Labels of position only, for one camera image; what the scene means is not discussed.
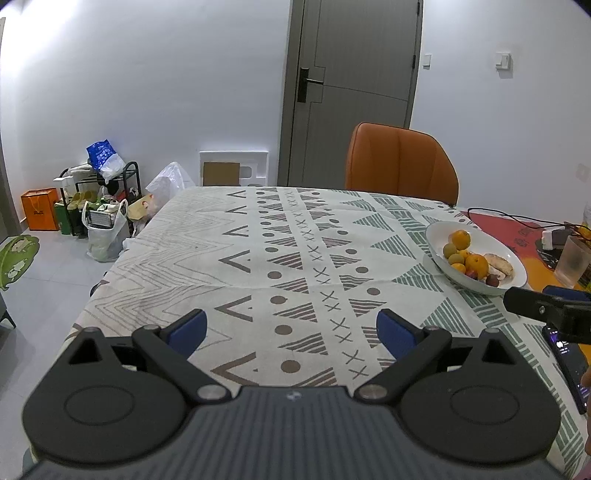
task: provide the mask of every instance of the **power outlet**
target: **power outlet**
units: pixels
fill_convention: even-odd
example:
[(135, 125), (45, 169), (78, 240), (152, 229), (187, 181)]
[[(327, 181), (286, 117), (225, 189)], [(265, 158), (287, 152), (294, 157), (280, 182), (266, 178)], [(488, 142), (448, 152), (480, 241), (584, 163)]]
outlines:
[(574, 176), (577, 177), (583, 183), (587, 183), (587, 180), (589, 179), (589, 167), (587, 165), (579, 163), (579, 165), (577, 166), (577, 173), (575, 173)]

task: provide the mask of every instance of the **door handle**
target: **door handle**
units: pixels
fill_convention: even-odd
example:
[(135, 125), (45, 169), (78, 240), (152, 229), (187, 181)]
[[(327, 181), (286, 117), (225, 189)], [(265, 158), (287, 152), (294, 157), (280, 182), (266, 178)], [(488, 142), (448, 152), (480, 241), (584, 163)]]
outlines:
[(306, 102), (306, 96), (308, 95), (308, 84), (315, 83), (316, 85), (324, 85), (322, 80), (314, 80), (309, 79), (308, 74), (310, 73), (310, 69), (302, 69), (300, 68), (300, 78), (298, 80), (298, 87), (297, 87), (297, 101), (299, 103)]

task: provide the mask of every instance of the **tablecloth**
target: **tablecloth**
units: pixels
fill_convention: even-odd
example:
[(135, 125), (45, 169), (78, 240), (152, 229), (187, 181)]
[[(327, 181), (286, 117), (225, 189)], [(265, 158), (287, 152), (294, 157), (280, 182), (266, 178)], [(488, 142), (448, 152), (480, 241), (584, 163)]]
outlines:
[(241, 385), (346, 385), (395, 359), (376, 335), (390, 308), (456, 336), (500, 328), (555, 396), (565, 473), (586, 459), (586, 420), (541, 336), (499, 297), (450, 282), (430, 259), (433, 222), (478, 228), (440, 202), (291, 187), (195, 187), (168, 202), (115, 263), (74, 325), (128, 335), (206, 311), (190, 361), (236, 393)]

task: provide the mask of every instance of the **white wall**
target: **white wall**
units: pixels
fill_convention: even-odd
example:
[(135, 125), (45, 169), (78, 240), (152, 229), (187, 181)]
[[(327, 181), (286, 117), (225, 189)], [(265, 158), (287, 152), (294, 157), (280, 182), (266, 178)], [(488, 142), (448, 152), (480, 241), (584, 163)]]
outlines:
[(16, 207), (105, 138), (140, 164), (144, 186), (174, 160), (196, 178), (199, 150), (268, 150), (274, 181), (289, 10), (289, 0), (26, 2), (0, 55)]
[[(512, 78), (495, 70), (509, 51)], [(424, 0), (411, 128), (433, 135), (459, 205), (580, 222), (591, 202), (591, 18), (572, 0)]]

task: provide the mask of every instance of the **gray tile floor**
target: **gray tile floor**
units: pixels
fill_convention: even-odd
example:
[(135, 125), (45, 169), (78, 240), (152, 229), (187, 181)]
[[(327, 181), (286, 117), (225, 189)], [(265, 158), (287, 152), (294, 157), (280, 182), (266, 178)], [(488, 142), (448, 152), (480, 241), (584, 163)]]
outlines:
[(28, 447), (22, 406), (60, 349), (89, 299), (90, 288), (112, 264), (86, 255), (87, 240), (60, 232), (29, 232), (40, 249), (25, 274), (2, 292), (16, 330), (0, 325), (0, 479), (20, 475)]

